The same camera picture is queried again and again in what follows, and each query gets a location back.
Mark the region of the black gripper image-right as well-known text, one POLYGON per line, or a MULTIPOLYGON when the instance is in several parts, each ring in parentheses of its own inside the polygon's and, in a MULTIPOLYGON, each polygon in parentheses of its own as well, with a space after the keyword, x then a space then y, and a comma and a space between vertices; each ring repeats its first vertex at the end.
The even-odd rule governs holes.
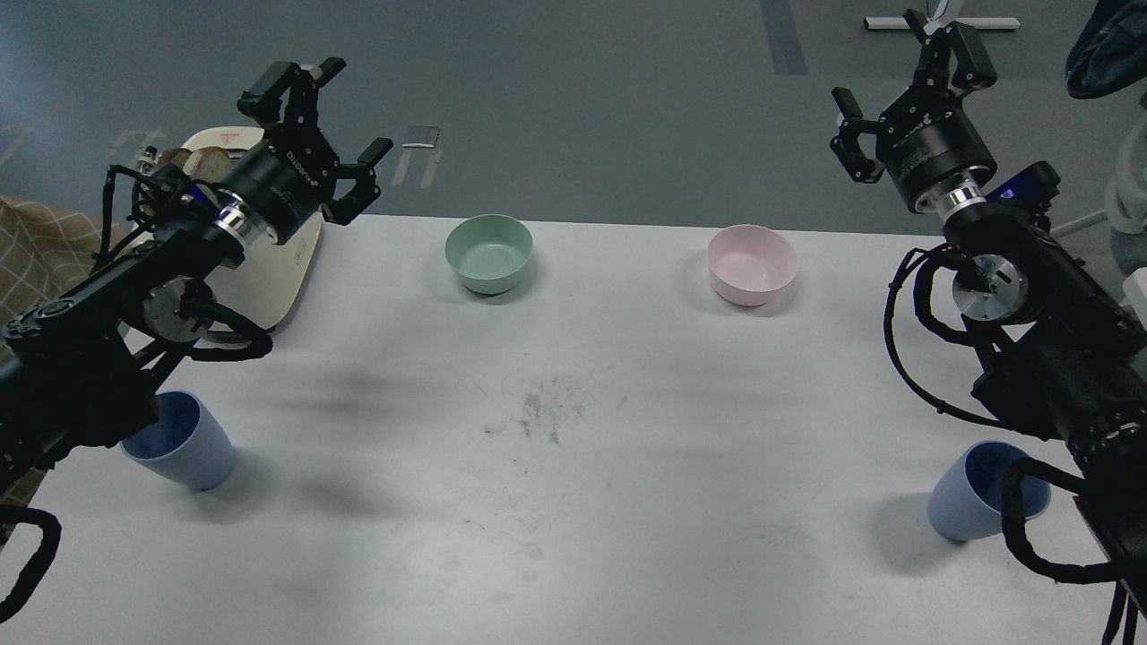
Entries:
POLYGON ((865 118, 851 90, 834 87, 840 122, 829 148, 852 181, 875 184, 888 172, 905 207, 921 215, 934 186, 961 174, 983 186, 996 174, 998 164, 963 114, 962 99, 992 87, 998 73, 970 25, 951 21, 929 32, 923 13, 910 9, 902 17, 921 45, 910 87, 874 121, 865 118), (872 155, 861 135, 873 135, 872 155))

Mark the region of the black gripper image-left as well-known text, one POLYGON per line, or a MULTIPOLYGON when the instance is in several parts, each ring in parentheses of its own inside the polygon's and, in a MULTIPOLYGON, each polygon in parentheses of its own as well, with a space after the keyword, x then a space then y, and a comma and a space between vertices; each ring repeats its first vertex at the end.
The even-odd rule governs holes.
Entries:
POLYGON ((340 57, 309 67, 278 61, 237 99, 237 111, 262 126, 263 138, 218 189, 249 208, 274 244, 287 244, 314 215, 348 226, 381 195, 375 168, 393 140, 376 138, 343 165, 317 124, 319 90, 345 67, 340 57))

